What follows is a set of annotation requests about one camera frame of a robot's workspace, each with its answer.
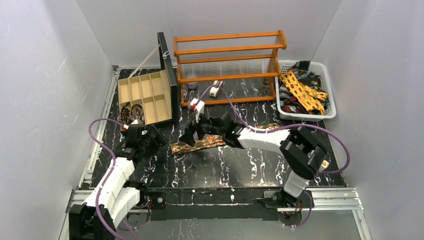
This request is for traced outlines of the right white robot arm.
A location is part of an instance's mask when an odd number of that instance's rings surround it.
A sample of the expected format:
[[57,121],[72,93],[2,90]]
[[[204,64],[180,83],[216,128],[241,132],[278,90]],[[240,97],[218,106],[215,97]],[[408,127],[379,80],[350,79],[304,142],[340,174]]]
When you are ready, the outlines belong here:
[[207,117],[204,105],[197,98],[191,101],[191,116],[179,141],[193,147],[196,144],[195,135],[200,140],[205,135],[214,135],[221,136],[232,148],[261,149],[282,154],[291,168],[283,189],[257,202],[269,206],[295,207],[302,192],[319,172],[327,156],[327,148],[303,126],[291,129],[254,128],[235,122],[228,112],[219,117]]

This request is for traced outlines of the colourful floral patterned tie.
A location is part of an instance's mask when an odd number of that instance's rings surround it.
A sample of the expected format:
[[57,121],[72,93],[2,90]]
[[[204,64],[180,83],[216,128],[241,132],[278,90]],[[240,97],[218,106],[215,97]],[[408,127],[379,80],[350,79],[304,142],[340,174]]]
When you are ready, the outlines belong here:
[[244,126],[237,123],[234,128],[224,135],[207,134],[203,139],[198,139],[192,145],[179,139],[177,143],[171,144],[173,155],[180,155],[197,150],[209,149],[219,146],[229,146],[238,149],[261,149],[280,153],[281,142],[289,138],[287,129],[278,129],[277,124],[266,128]]

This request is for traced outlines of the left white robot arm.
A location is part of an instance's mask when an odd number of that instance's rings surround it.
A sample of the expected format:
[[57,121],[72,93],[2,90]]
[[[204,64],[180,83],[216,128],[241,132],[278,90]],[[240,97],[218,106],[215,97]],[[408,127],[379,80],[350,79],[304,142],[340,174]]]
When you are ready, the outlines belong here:
[[145,183],[130,177],[139,163],[155,155],[168,141],[154,125],[134,121],[120,126],[124,142],[115,150],[96,137],[92,138],[110,153],[112,160],[91,194],[82,203],[70,207],[68,230],[71,240],[123,240],[124,236],[117,232],[120,223],[136,237],[137,227],[126,221],[130,210],[146,208],[150,217],[152,209],[165,207],[163,194],[148,191]]

